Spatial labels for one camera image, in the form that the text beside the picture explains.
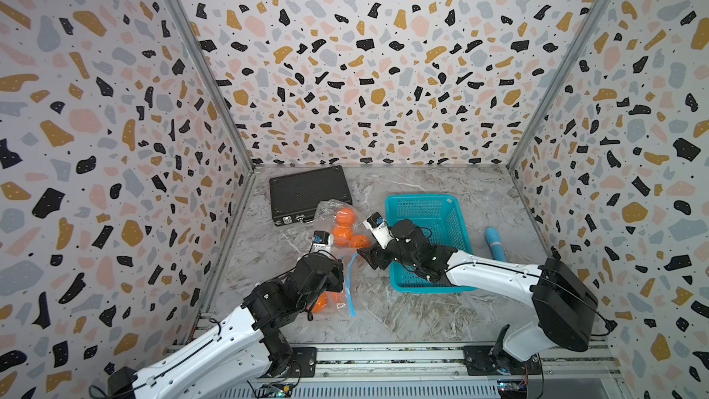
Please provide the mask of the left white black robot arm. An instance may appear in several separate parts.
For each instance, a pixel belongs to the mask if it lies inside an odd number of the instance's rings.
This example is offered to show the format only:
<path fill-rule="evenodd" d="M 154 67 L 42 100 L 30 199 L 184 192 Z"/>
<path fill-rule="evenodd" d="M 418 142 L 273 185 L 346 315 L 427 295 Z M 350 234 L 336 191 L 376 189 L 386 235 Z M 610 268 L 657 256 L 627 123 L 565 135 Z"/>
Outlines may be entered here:
<path fill-rule="evenodd" d="M 105 390 L 90 388 L 90 397 L 209 398 L 241 382 L 277 377 L 293 355 L 282 328 L 344 284 L 341 260 L 308 253 L 291 270 L 258 284 L 239 307 L 179 351 L 139 371 L 115 371 Z"/>

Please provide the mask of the clear zip-top plastic bag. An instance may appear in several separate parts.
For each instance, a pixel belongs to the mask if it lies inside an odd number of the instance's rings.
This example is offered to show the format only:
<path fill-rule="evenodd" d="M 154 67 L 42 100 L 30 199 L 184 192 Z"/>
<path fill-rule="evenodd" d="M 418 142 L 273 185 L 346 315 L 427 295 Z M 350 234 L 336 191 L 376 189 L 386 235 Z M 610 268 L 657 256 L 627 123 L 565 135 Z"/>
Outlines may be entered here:
<path fill-rule="evenodd" d="M 314 218 L 314 226 L 315 226 L 315 231 L 316 230 L 321 230 L 321 231 L 327 231 L 330 234 L 332 234 L 332 229 L 336 226 L 335 223 L 335 216 L 337 212 L 341 208 L 352 208 L 354 212 L 357 215 L 357 221 L 356 223 L 351 226 L 352 229 L 354 230 L 354 235 L 366 235 L 369 237 L 371 240 L 371 246 L 374 244 L 374 239 L 373 236 L 369 233 L 369 231 L 366 229 L 364 225 L 365 221 L 365 216 L 361 214 L 360 211 L 356 210 L 355 207 L 348 203 L 344 203 L 341 201 L 335 201 L 334 199 L 331 199 L 330 201 L 322 201 L 318 208 L 317 212 Z M 343 290 L 345 291 L 349 305 L 346 310 L 336 310 L 336 308 L 333 308 L 328 305 L 323 312 L 316 314 L 316 315 L 325 315 L 325 314 L 334 314 L 335 312 L 341 314 L 343 317 L 356 317 L 357 316 L 357 311 L 356 311 L 356 301 L 354 299 L 354 274 L 355 274 L 355 269 L 356 264 L 362 262 L 362 258 L 357 254 L 358 249 L 352 249 L 351 247 L 349 248 L 340 248 L 334 245 L 332 245 L 332 251 L 330 253 L 324 252 L 325 254 L 329 254 L 334 256 L 336 259 L 340 259 L 343 262 Z"/>

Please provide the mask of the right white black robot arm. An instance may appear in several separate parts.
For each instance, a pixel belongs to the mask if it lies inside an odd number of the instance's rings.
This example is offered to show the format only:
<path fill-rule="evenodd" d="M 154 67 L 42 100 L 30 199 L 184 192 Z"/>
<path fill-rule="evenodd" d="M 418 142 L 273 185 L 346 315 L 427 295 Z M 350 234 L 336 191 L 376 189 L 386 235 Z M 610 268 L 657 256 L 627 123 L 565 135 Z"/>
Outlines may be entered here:
<path fill-rule="evenodd" d="M 473 287 L 514 299 L 534 313 L 528 323 L 507 325 L 482 358 L 487 371 L 507 371 L 553 347 L 587 351 L 595 338 L 598 300 L 560 260 L 540 265 L 499 262 L 429 241 L 423 229 L 404 219 L 389 226 L 380 214 L 364 223 L 376 243 L 360 249 L 370 267 L 386 269 L 396 262 L 431 284 Z"/>

